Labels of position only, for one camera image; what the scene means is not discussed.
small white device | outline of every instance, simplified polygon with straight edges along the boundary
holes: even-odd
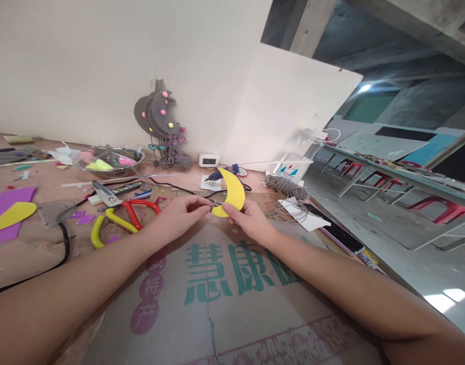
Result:
[[[217,167],[219,165],[219,156],[215,154],[199,154],[200,167]]]

concrete floor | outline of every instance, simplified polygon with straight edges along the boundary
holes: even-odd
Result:
[[[352,187],[342,198],[337,198],[336,195],[351,180],[351,176],[340,177],[340,169],[332,170],[335,165],[330,165],[324,173],[320,173],[324,165],[315,161],[303,178],[312,196],[465,332],[465,247],[443,252],[432,244],[418,251],[410,251],[403,246],[409,246],[428,231],[437,229],[430,220],[443,212],[444,205],[434,203],[422,211],[407,210],[406,206],[428,196],[419,190],[408,194],[396,205],[386,203],[396,193],[378,194],[378,197],[363,202],[362,199],[373,190],[361,187]],[[367,183],[373,185],[376,181],[373,178]],[[379,217],[382,222],[367,213]],[[465,234],[465,226],[456,233]],[[443,238],[435,244],[444,246],[453,240]]]

yellow foam piece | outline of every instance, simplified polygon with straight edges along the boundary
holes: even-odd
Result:
[[[28,218],[36,211],[36,204],[16,202],[6,212],[0,215],[0,230],[12,226]]]
[[[97,159],[96,162],[92,162],[89,165],[87,165],[86,169],[94,170],[94,171],[109,171],[109,170],[113,170],[114,167],[107,164],[101,159]]]
[[[238,177],[233,173],[219,169],[226,182],[227,186],[227,195],[224,203],[230,204],[235,207],[237,210],[241,210],[246,200],[246,194],[244,193],[243,184],[239,181]],[[222,209],[222,206],[212,208],[212,214],[219,217],[228,217],[227,213]]]

phone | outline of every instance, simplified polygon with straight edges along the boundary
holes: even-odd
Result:
[[[334,241],[340,248],[342,248],[347,254],[356,256],[357,254],[364,251],[366,248],[363,243],[354,237],[351,233],[340,227],[336,222],[330,219],[328,216],[323,214],[320,210],[315,208],[311,204],[303,204],[310,213],[322,217],[331,224],[331,226],[320,227],[319,229],[325,233],[332,241]]]

white bottle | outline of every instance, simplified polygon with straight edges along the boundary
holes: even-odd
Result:
[[[317,129],[305,129],[295,140],[294,147],[288,153],[284,161],[305,161],[300,163],[281,164],[276,170],[275,175],[281,176],[295,184],[302,180],[308,167],[309,161],[312,161],[315,155],[324,146],[327,133]]]

